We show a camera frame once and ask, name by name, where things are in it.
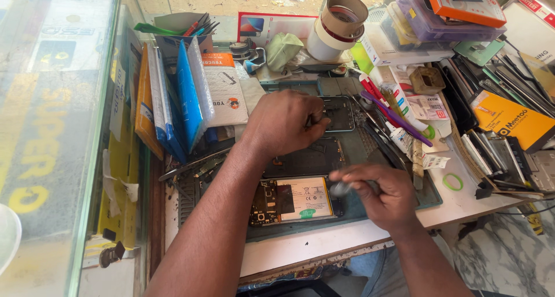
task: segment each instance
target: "marble floor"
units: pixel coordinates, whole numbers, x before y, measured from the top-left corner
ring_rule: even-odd
[[[553,204],[535,203],[538,210]],[[536,236],[522,216],[496,214],[484,229],[457,242],[454,262],[467,285],[512,296],[555,296],[554,211],[541,213],[544,235]]]

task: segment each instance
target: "glass display case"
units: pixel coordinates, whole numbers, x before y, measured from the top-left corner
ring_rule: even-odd
[[[362,1],[385,10],[395,0]],[[156,41],[135,24],[208,12],[224,49],[239,11],[317,16],[325,2],[0,0],[0,203],[22,224],[2,295],[138,296],[146,287],[151,155],[130,101],[143,42]],[[123,258],[102,268],[118,242]]]

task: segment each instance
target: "person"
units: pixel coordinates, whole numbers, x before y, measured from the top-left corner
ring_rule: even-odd
[[[307,128],[309,119],[312,125]],[[144,296],[235,295],[251,203],[267,163],[308,147],[329,123],[317,96],[292,90],[262,96],[243,136],[177,233]],[[415,190],[406,172],[362,164],[329,177],[350,183],[368,218],[389,232],[411,296],[473,296],[416,217]],[[375,180],[382,192],[377,195],[365,180]]]

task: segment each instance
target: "cable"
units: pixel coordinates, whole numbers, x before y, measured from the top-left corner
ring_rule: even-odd
[[[496,213],[496,214],[500,214],[500,215],[522,215],[522,216],[529,216],[529,215],[534,215],[534,214],[543,213],[544,211],[550,210],[550,209],[553,209],[553,208],[555,208],[555,205],[550,206],[550,207],[545,208],[545,209],[542,209],[542,210],[534,211],[534,212],[532,212],[532,213],[517,213],[517,214],[515,214],[515,213]]]

